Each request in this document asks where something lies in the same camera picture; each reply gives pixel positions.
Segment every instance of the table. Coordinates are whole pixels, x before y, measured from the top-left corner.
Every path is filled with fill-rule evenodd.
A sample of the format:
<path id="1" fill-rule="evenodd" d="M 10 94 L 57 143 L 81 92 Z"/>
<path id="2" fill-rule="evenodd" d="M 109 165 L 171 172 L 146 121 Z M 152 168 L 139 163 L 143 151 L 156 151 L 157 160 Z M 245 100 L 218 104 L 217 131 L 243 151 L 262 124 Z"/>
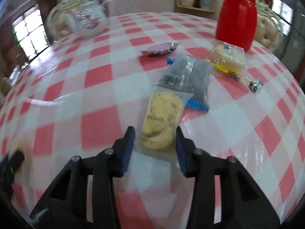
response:
<path id="1" fill-rule="evenodd" d="M 148 58 L 141 50 L 174 41 L 180 45 L 171 56 L 208 58 L 215 27 L 212 20 L 186 14 L 127 14 L 112 17 L 101 36 L 71 35 L 40 54 L 0 112 L 1 154 L 23 140 L 31 159 L 14 184 L 19 211 L 33 209 L 71 156 L 95 156 L 129 125 L 140 132 L 152 86 L 167 67 L 167 56 Z M 210 111 L 185 109 L 180 126 L 211 155 L 235 155 L 283 221 L 305 193 L 305 96 L 259 43 L 246 60 L 248 78 L 263 81 L 263 89 L 253 94 L 242 82 L 214 73 Z M 114 181 L 122 228 L 185 228 L 194 180 L 184 178 L 176 164 L 133 151 L 128 172 Z"/>

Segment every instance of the chair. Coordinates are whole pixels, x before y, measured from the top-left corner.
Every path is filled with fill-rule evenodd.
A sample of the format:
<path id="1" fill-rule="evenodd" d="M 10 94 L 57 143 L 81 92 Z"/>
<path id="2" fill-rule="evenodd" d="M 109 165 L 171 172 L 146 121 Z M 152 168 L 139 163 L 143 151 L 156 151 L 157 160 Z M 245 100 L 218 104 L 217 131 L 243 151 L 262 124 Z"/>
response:
<path id="1" fill-rule="evenodd" d="M 254 39 L 274 52 L 282 41 L 283 28 L 280 18 L 269 8 L 265 0 L 256 1 L 257 27 Z"/>
<path id="2" fill-rule="evenodd" d="M 65 21 L 60 16 L 70 13 L 75 16 L 76 8 L 88 1 L 97 0 L 61 0 L 49 13 L 47 17 L 47 27 L 53 39 L 59 40 L 72 33 Z"/>

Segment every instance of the window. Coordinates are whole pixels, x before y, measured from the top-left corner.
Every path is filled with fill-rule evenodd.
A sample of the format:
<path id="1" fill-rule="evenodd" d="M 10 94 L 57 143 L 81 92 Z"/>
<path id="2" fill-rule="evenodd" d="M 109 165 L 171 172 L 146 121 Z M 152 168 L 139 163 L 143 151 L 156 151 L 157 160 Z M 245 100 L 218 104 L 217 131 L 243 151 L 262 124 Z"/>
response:
<path id="1" fill-rule="evenodd" d="M 281 18 L 283 33 L 288 35 L 292 22 L 293 9 L 281 0 L 273 0 L 271 9 Z"/>
<path id="2" fill-rule="evenodd" d="M 38 4 L 13 22 L 13 34 L 29 60 L 49 46 Z"/>

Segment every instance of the teapot handle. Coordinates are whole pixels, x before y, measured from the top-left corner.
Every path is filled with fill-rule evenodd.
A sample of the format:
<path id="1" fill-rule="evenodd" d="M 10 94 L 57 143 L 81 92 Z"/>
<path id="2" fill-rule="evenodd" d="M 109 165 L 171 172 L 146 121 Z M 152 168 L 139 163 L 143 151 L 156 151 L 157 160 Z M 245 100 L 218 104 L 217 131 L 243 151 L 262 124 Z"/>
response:
<path id="1" fill-rule="evenodd" d="M 69 13 L 62 14 L 61 19 L 66 22 L 69 29 L 73 33 L 77 33 L 76 21 L 75 21 L 75 18 L 71 14 L 69 14 Z"/>
<path id="2" fill-rule="evenodd" d="M 105 4 L 109 3 L 109 5 L 107 5 L 108 8 L 108 17 L 114 16 L 114 2 L 112 0 L 104 0 L 101 3 L 101 7 L 103 9 L 103 11 L 105 11 Z"/>

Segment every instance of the red container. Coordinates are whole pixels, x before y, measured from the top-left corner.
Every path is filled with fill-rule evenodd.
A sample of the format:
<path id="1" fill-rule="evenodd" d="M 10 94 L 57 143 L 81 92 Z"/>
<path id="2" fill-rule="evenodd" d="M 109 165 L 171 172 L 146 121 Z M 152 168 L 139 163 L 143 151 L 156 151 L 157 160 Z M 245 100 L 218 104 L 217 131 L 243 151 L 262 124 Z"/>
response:
<path id="1" fill-rule="evenodd" d="M 257 25 L 255 0 L 224 0 L 218 19 L 216 38 L 251 48 Z"/>

